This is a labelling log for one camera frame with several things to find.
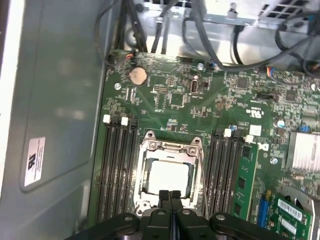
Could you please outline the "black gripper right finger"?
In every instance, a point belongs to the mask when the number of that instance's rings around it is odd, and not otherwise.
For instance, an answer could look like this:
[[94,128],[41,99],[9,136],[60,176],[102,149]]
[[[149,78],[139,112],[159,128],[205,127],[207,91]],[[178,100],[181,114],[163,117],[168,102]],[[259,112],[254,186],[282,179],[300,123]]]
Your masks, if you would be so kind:
[[227,213],[217,212],[209,220],[193,209],[184,208],[181,192],[170,192],[172,210],[182,240],[281,240],[283,237],[263,227]]

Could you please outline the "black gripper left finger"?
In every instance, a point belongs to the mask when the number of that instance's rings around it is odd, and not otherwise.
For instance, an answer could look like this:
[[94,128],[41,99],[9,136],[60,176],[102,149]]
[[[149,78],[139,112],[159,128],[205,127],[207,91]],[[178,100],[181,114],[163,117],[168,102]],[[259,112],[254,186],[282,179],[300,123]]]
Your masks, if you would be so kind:
[[148,209],[142,217],[133,213],[120,213],[82,230],[69,240],[169,240],[172,212],[168,190],[159,192],[158,208]]

